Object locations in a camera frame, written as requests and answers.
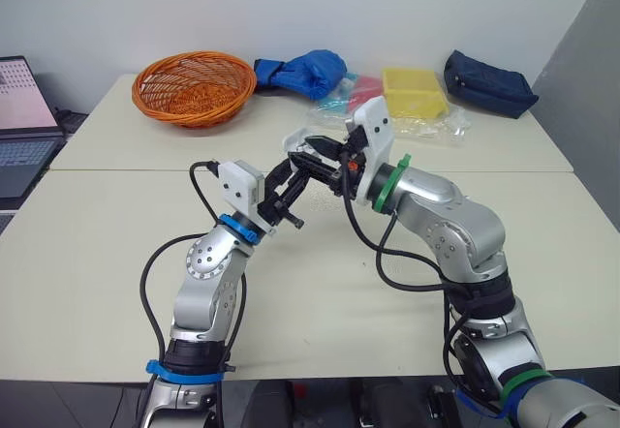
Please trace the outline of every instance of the orange basket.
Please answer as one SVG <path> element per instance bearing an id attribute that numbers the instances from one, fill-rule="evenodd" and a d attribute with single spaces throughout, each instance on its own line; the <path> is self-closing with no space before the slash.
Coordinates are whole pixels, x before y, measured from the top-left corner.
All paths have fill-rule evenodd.
<path id="1" fill-rule="evenodd" d="M 198 51 L 147 67 L 132 86 L 142 113 L 187 128 L 230 120 L 254 92 L 256 75 L 244 61 L 222 52 Z"/>

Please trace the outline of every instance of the yellow box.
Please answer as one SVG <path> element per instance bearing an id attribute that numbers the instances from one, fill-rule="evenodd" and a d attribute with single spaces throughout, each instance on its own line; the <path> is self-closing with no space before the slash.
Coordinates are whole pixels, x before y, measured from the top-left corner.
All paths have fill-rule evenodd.
<path id="1" fill-rule="evenodd" d="M 434 119 L 448 112 L 448 102 L 435 72 L 409 68 L 385 68 L 384 96 L 394 118 Z"/>

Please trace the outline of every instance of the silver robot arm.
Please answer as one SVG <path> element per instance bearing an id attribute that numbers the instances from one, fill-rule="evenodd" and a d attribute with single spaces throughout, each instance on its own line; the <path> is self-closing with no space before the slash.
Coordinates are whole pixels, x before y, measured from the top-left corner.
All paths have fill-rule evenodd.
<path id="1" fill-rule="evenodd" d="M 293 175 L 287 161 L 266 178 L 242 161 L 209 169 L 218 176 L 224 199 L 235 209 L 198 239 L 185 260 L 185 280 L 174 302 L 170 342 L 161 362 L 151 361 L 152 384 L 139 426 L 147 427 L 160 409 L 207 412 L 205 426 L 217 426 L 216 383 L 228 359 L 225 341 L 236 303 L 236 289 L 254 246 L 273 235 L 283 219 L 300 228 L 303 222 L 289 212 L 308 177 Z M 288 183 L 280 195 L 275 189 Z"/>
<path id="2" fill-rule="evenodd" d="M 382 213 L 395 211 L 398 221 L 433 251 L 442 281 L 464 287 L 473 298 L 468 303 L 449 292 L 455 318 L 468 309 L 454 348 L 469 389 L 481 400 L 506 407 L 521 428 L 620 426 L 617 404 L 544 370 L 523 304 L 512 295 L 498 216 L 464 198 L 446 178 L 408 168 L 408 159 L 398 167 L 387 163 L 392 134 L 383 98 L 360 108 L 349 130 L 356 127 L 368 140 L 361 151 L 366 170 L 356 201 L 371 201 Z"/>

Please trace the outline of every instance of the table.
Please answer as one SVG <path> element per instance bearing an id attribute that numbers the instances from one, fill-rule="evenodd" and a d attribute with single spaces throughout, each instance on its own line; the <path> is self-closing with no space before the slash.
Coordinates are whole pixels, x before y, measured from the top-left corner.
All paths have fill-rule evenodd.
<path id="1" fill-rule="evenodd" d="M 618 365 L 618 232 L 568 172 L 443 172 L 493 208 L 507 229 L 516 293 L 549 368 Z M 216 180 L 199 176 L 218 212 Z M 229 379 L 442 374 L 438 293 L 380 282 L 373 254 L 318 183 L 248 265 L 246 315 Z M 388 222 L 357 209 L 378 239 Z M 0 379 L 144 382 L 156 342 L 140 307 L 144 262 L 174 236 L 210 226 L 180 171 L 52 171 L 0 237 Z M 398 227 L 394 246 L 429 254 Z M 187 244 L 153 267 L 148 293 L 165 334 Z M 422 265 L 387 260 L 395 279 Z"/>
<path id="2" fill-rule="evenodd" d="M 311 102 L 297 95 L 253 96 L 231 122 L 211 130 L 174 127 L 143 115 L 131 101 L 134 75 L 121 76 L 71 139 L 52 169 L 184 170 L 199 160 L 243 159 L 268 170 L 284 157 L 282 139 L 307 121 Z M 460 146 L 398 138 L 426 171 L 572 171 L 531 113 L 518 120 L 470 110 Z"/>

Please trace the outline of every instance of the cable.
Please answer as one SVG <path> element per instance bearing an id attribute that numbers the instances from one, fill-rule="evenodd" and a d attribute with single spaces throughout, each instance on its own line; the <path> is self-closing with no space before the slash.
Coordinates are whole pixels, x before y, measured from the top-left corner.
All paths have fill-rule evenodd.
<path id="1" fill-rule="evenodd" d="M 114 426 L 116 422 L 116 418 L 118 417 L 118 411 L 120 410 L 120 405 L 123 402 L 123 396 L 125 396 L 125 386 L 120 388 L 120 397 L 118 398 L 118 404 L 116 404 L 116 410 L 114 411 L 114 416 L 112 417 L 112 421 L 109 423 L 109 428 Z"/>
<path id="2" fill-rule="evenodd" d="M 136 413 L 134 414 L 134 420 L 138 419 L 138 413 L 140 412 L 140 400 L 142 398 L 142 389 L 138 393 L 138 400 L 136 401 Z"/>
<path id="3" fill-rule="evenodd" d="M 241 301 L 239 302 L 239 312 L 236 314 L 236 321 L 234 322 L 234 326 L 232 327 L 231 338 L 226 344 L 224 354 L 222 355 L 222 359 L 220 360 L 220 368 L 224 368 L 226 362 L 229 360 L 229 358 L 231 358 L 231 349 L 233 348 L 234 341 L 236 340 L 236 335 L 238 334 L 239 327 L 241 326 L 241 320 L 243 320 L 243 313 L 245 312 L 247 290 L 248 282 L 245 278 L 245 273 L 243 273 L 241 275 Z"/>
<path id="4" fill-rule="evenodd" d="M 194 186 L 194 190 L 196 191 L 196 194 L 198 194 L 198 197 L 201 198 L 202 204 L 204 204 L 204 206 L 208 210 L 209 214 L 213 218 L 213 221 L 215 222 L 215 225 L 217 225 L 219 223 L 219 219 L 217 218 L 217 214 L 215 213 L 215 211 L 211 207 L 211 204 L 208 202 L 208 200 L 206 199 L 206 197 L 202 193 L 201 187 L 199 186 L 198 181 L 196 180 L 196 168 L 198 168 L 198 167 L 208 168 L 207 164 L 208 164 L 208 162 L 194 162 L 190 166 L 190 180 L 192 181 L 192 186 Z"/>
<path id="5" fill-rule="evenodd" d="M 389 224 L 387 225 L 386 231 L 384 232 L 384 235 L 382 236 L 381 241 L 379 242 L 379 247 L 383 248 L 388 242 L 389 235 L 391 234 L 391 231 L 394 228 L 394 224 L 396 223 L 396 220 L 397 220 L 396 214 L 393 213 L 389 220 Z M 409 290 L 413 292 L 429 291 L 431 290 L 430 288 L 438 286 L 438 285 L 429 285 L 426 287 L 413 287 L 410 285 L 402 285 L 400 283 L 393 282 L 386 276 L 386 273 L 383 271 L 383 267 L 381 265 L 381 255 L 382 255 L 382 252 L 377 251 L 377 255 L 376 255 L 377 271 L 379 272 L 379 276 L 389 285 L 396 284 L 398 285 L 397 289 L 399 290 Z M 481 406 L 485 407 L 487 410 L 493 413 L 499 413 L 496 407 L 490 405 L 489 403 L 487 403 L 486 401 L 483 401 L 482 399 L 479 399 L 474 393 L 472 393 L 458 379 L 458 377 L 453 373 L 450 367 L 450 353 L 454 354 L 454 350 L 451 347 L 451 342 L 454 339 L 454 336 L 456 335 L 456 333 L 459 331 L 459 329 L 469 319 L 470 309 L 469 307 L 467 307 L 463 311 L 463 315 L 461 315 L 461 317 L 456 321 L 456 323 L 452 326 L 452 328 L 450 328 L 450 304 L 447 301 L 448 299 L 447 296 L 448 296 L 447 292 L 444 290 L 444 345 L 442 348 L 442 359 L 444 361 L 444 368 L 446 369 L 448 378 L 454 384 L 454 386 L 458 387 L 467 397 L 477 402 Z"/>
<path id="6" fill-rule="evenodd" d="M 222 382 L 217 382 L 215 384 L 215 412 L 217 415 L 217 426 L 218 428 L 224 428 L 224 405 L 222 404 Z"/>
<path id="7" fill-rule="evenodd" d="M 485 407 L 490 412 L 498 413 L 499 410 L 496 407 L 492 406 L 486 401 L 479 399 L 475 394 L 473 394 L 469 390 L 469 388 L 467 388 L 467 386 L 465 386 L 456 377 L 456 375 L 453 373 L 450 367 L 450 353 L 454 354 L 454 350 L 451 348 L 452 339 L 454 339 L 454 336 L 456 335 L 456 333 L 460 330 L 460 328 L 467 321 L 467 319 L 469 319 L 470 309 L 469 309 L 469 304 L 466 302 L 465 310 L 463 311 L 463 314 L 458 319 L 458 321 L 456 321 L 454 326 L 450 328 L 450 304 L 448 302 L 447 291 L 452 290 L 454 292 L 463 294 L 464 296 L 467 296 L 470 299 L 472 298 L 471 294 L 461 285 L 452 285 L 452 284 L 437 284 L 437 285 L 422 285 L 422 286 L 405 285 L 402 283 L 397 283 L 391 280 L 387 276 L 386 272 L 383 269 L 383 265 L 382 265 L 382 254 L 406 257 L 409 259 L 422 261 L 426 263 L 427 265 L 431 266 L 437 272 L 440 278 L 444 278 L 444 275 L 441 271 L 440 266 L 437 263 L 435 263 L 433 260 L 427 257 L 421 256 L 421 255 L 418 255 L 418 254 L 407 252 L 407 251 L 386 249 L 386 244 L 388 242 L 389 235 L 391 234 L 394 228 L 394 225 L 396 224 L 396 221 L 397 221 L 397 214 L 395 212 L 392 213 L 389 223 L 387 224 L 387 228 L 378 245 L 373 243 L 363 233 L 363 231 L 361 230 L 361 227 L 359 226 L 359 223 L 357 222 L 356 214 L 353 210 L 353 205 L 351 203 L 351 190 L 349 187 L 349 172 L 347 171 L 348 163 L 349 163 L 349 154 L 347 152 L 343 152 L 340 156 L 340 164 L 342 166 L 342 197 L 345 203 L 345 210 L 347 212 L 347 216 L 349 218 L 351 226 L 353 227 L 353 230 L 356 233 L 357 237 L 366 246 L 368 246 L 370 249 L 376 252 L 375 266 L 377 267 L 377 273 L 379 274 L 379 277 L 386 284 L 398 290 L 405 290 L 405 291 L 411 291 L 411 292 L 427 292 L 427 291 L 434 291 L 434 290 L 442 290 L 444 292 L 444 338 L 445 339 L 444 339 L 444 345 L 442 348 L 442 358 L 444 360 L 444 367 L 446 369 L 446 373 L 448 374 L 448 377 L 452 381 L 452 383 L 456 387 L 458 387 L 466 396 L 468 396 L 470 399 L 477 402 L 481 406 Z"/>
<path id="8" fill-rule="evenodd" d="M 208 164 L 208 162 L 194 162 L 190 166 L 190 169 L 189 169 L 190 180 L 192 182 L 192 186 L 194 187 L 194 190 L 196 191 L 196 194 L 198 194 L 198 197 L 201 199 L 202 204 L 204 205 L 204 207 L 206 207 L 207 211 L 211 215 L 211 218 L 213 218 L 213 221 L 215 222 L 215 225 L 217 226 L 217 224 L 219 223 L 219 219 L 217 217 L 217 214 L 215 213 L 215 211 L 211 207 L 211 204 L 208 202 L 208 200 L 204 196 L 204 193 L 202 192 L 201 187 L 199 186 L 198 181 L 196 179 L 196 168 L 198 168 L 198 167 L 208 168 L 207 164 Z M 160 362 L 164 360 L 164 357 L 166 355 L 166 342 L 164 341 L 164 335 L 162 333 L 162 329 L 159 326 L 159 323 L 157 323 L 157 319 L 155 318 L 155 315 L 153 314 L 153 310 L 151 309 L 151 306 L 150 306 L 150 304 L 148 302 L 148 297 L 146 295 L 146 279 L 148 278 L 148 274 L 150 272 L 150 269 L 151 269 L 153 263 L 155 262 L 155 260 L 166 249 L 168 249 L 170 246 L 172 246 L 172 245 L 174 245 L 174 244 L 176 244 L 178 242 L 189 240 L 189 239 L 197 239 L 199 237 L 203 237 L 204 235 L 206 235 L 206 233 L 186 234 L 186 235 L 183 235 L 183 236 L 176 237 L 175 239 L 171 239 L 170 241 L 162 244 L 151 255 L 151 257 L 146 262 L 146 265 L 144 266 L 144 269 L 142 270 L 142 274 L 141 274 L 140 279 L 139 279 L 139 298 L 140 298 L 140 301 L 142 303 L 142 308 L 144 309 L 144 313 L 146 314 L 146 317 L 148 318 L 148 321 L 150 322 L 151 327 L 153 328 L 153 332 L 155 333 L 155 338 L 157 339 L 158 360 Z M 243 312 L 245 310 L 246 295 L 247 295 L 247 282 L 246 282 L 245 273 L 244 273 L 244 274 L 241 275 L 241 304 L 239 306 L 239 312 L 237 314 L 236 322 L 235 322 L 234 327 L 232 329 L 231 339 L 229 340 L 228 344 L 226 345 L 225 350 L 224 350 L 224 354 L 223 354 L 223 357 L 222 357 L 222 360 L 220 361 L 220 367 L 221 368 L 224 368 L 224 365 L 226 364 L 226 361 L 228 360 L 228 358 L 231 355 L 231 347 L 234 344 L 234 340 L 236 339 L 236 335 L 237 335 L 237 333 L 239 331 L 239 327 L 241 326 L 241 319 L 243 318 Z M 155 375 L 155 374 L 151 375 L 151 378 L 148 381 L 148 385 L 146 386 L 146 389 L 144 390 L 144 397 L 141 398 L 141 393 L 139 395 L 138 403 L 137 403 L 137 406 L 136 406 L 136 422 L 135 422 L 135 426 L 139 426 L 140 423 L 141 423 L 141 419 L 144 417 L 144 409 L 146 408 L 146 404 L 148 404 L 148 399 L 150 398 L 151 390 L 153 388 L 153 384 L 155 383 L 156 379 L 157 379 L 157 375 Z M 222 408 L 222 400 L 221 400 L 221 397 L 220 397 L 221 391 L 222 391 L 221 382 L 218 382 L 216 385 L 219 386 L 218 397 L 217 397 L 218 424 L 219 424 L 220 428 L 224 428 L 223 421 L 220 424 L 220 419 L 219 419 L 220 418 L 220 414 L 222 413 L 222 410 L 221 410 L 221 408 Z"/>
<path id="9" fill-rule="evenodd" d="M 231 358 L 231 349 L 233 348 L 233 344 L 234 341 L 236 340 L 236 335 L 239 332 L 239 328 L 241 326 L 241 321 L 243 320 L 243 313 L 245 312 L 245 302 L 247 300 L 247 290 L 248 290 L 248 283 L 247 283 L 247 279 L 245 278 L 245 273 L 243 273 L 241 275 L 241 301 L 239 302 L 239 312 L 236 314 L 236 321 L 234 322 L 234 326 L 232 327 L 232 333 L 231 333 L 231 338 L 229 339 L 229 342 L 226 344 L 226 347 L 224 348 L 224 353 L 222 354 L 222 359 L 220 360 L 220 371 L 225 371 L 226 369 L 226 362 L 229 360 L 229 358 Z M 217 426 L 219 428 L 224 428 L 224 407 L 222 404 L 222 382 L 217 382 L 216 383 L 216 398 L 215 398 L 215 403 L 216 403 L 216 415 L 217 415 Z M 208 421 L 206 420 L 204 422 L 204 427 L 206 427 L 208 424 Z"/>
<path id="10" fill-rule="evenodd" d="M 396 216 L 396 213 L 395 212 L 392 213 L 391 218 L 389 219 L 389 223 L 387 224 L 386 231 L 384 232 L 384 235 L 381 237 L 381 241 L 379 241 L 379 245 L 377 246 L 377 250 L 376 250 L 377 254 L 375 256 L 375 266 L 377 267 L 377 273 L 379 273 L 379 277 L 384 281 L 384 283 L 386 283 L 389 286 L 392 286 L 393 288 L 397 290 L 406 290 L 410 292 L 431 292 L 434 290 L 456 289 L 454 285 L 446 285 L 442 283 L 437 284 L 437 285 L 404 285 L 402 283 L 397 283 L 391 280 L 386 275 L 386 272 L 383 269 L 381 259 L 382 259 L 382 254 L 386 251 L 385 247 L 386 247 L 386 243 L 388 242 L 389 235 L 391 234 L 391 231 L 394 229 L 394 225 L 396 224 L 397 220 L 398 220 L 398 217 Z"/>
<path id="11" fill-rule="evenodd" d="M 164 342 L 164 335 L 162 334 L 162 329 L 159 327 L 159 323 L 157 323 L 157 319 L 153 314 L 153 309 L 151 309 L 151 306 L 148 303 L 148 297 L 146 296 L 146 278 L 148 277 L 148 273 L 155 260 L 170 246 L 176 244 L 177 242 L 186 241 L 188 239 L 196 239 L 199 237 L 203 237 L 204 235 L 204 232 L 201 232 L 199 234 L 185 234 L 184 236 L 178 236 L 175 239 L 171 239 L 170 241 L 162 244 L 148 259 L 139 278 L 139 299 L 142 302 L 142 308 L 144 309 L 144 313 L 148 317 L 148 321 L 151 323 L 151 327 L 153 328 L 153 332 L 155 333 L 155 337 L 157 338 L 158 359 L 160 362 L 164 360 L 164 355 L 166 354 L 166 343 Z"/>

